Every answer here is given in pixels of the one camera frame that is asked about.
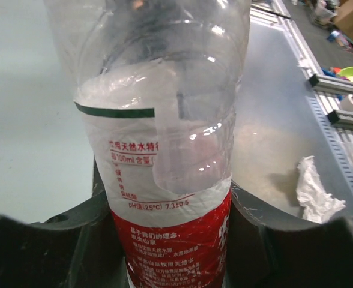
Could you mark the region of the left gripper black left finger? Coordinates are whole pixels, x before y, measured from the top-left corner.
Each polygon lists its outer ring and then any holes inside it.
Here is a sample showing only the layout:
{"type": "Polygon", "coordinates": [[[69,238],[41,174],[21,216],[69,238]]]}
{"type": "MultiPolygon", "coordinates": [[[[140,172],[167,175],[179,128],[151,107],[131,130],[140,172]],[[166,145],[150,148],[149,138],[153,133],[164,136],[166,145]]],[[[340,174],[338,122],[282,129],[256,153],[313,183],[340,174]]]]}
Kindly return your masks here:
{"type": "Polygon", "coordinates": [[[43,223],[0,215],[0,287],[128,287],[98,168],[92,197],[43,223]]]}

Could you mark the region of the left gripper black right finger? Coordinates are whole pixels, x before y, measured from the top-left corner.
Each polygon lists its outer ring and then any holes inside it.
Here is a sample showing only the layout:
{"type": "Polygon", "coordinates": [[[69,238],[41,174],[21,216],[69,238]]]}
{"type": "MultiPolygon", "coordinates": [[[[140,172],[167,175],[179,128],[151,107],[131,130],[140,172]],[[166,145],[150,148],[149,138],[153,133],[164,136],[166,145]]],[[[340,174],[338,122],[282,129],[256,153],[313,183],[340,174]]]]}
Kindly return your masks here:
{"type": "Polygon", "coordinates": [[[227,287],[353,287],[353,216],[316,224],[231,191],[227,287]]]}

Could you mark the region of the red label plastic bottle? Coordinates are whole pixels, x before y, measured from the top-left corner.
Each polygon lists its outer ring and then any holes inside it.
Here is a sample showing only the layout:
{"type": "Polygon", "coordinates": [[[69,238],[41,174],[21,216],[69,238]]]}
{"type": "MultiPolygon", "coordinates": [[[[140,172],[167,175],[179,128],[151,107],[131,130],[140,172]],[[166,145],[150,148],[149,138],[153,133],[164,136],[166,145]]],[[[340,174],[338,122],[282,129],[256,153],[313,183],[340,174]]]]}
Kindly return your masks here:
{"type": "Polygon", "coordinates": [[[46,1],[131,287],[223,287],[250,1],[46,1]]]}

